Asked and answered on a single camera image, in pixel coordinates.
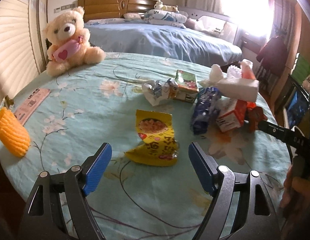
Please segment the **person's right hand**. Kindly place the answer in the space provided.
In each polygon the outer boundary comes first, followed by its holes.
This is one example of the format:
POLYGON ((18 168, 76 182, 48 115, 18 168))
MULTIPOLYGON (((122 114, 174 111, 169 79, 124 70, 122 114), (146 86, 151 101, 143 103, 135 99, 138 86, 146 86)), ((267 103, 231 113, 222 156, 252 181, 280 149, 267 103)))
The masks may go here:
POLYGON ((280 207, 286 207, 292 199, 292 190, 298 193, 303 198, 301 209, 305 210, 310 204, 310 180, 301 177, 293 177, 291 165, 288 168, 286 179, 283 183, 284 193, 280 202, 280 207))

